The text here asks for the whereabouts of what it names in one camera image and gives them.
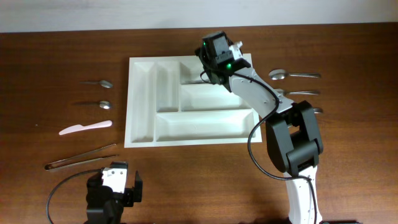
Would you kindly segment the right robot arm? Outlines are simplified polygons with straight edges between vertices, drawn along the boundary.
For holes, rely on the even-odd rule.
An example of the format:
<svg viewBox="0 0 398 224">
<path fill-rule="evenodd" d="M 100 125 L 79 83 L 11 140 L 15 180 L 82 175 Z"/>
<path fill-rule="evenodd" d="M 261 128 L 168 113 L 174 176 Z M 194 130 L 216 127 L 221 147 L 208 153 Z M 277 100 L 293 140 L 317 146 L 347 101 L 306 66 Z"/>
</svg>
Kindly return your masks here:
<svg viewBox="0 0 398 224">
<path fill-rule="evenodd" d="M 316 173 L 323 152 L 318 122 L 312 105 L 296 103 L 267 84 L 243 57 L 242 42 L 233 42 L 225 32 L 204 36 L 195 51 L 209 83 L 222 85 L 239 96 L 261 117 L 248 137 L 248 153 L 266 176 L 286 183 L 291 223 L 321 223 Z M 266 171 L 252 152 L 252 137 L 261 125 L 266 128 L 269 158 L 280 176 Z"/>
</svg>

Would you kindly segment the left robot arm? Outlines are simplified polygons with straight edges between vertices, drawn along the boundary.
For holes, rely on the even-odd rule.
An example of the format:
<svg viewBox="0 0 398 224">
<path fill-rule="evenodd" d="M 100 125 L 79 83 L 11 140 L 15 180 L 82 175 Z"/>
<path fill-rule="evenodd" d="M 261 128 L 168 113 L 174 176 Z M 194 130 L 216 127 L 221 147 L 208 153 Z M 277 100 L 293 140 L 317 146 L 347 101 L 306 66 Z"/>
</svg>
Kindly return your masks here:
<svg viewBox="0 0 398 224">
<path fill-rule="evenodd" d="M 126 207 L 142 202 L 143 181 L 135 173 L 134 185 L 126 187 L 127 162 L 112 162 L 87 180 L 87 223 L 120 224 Z"/>
</svg>

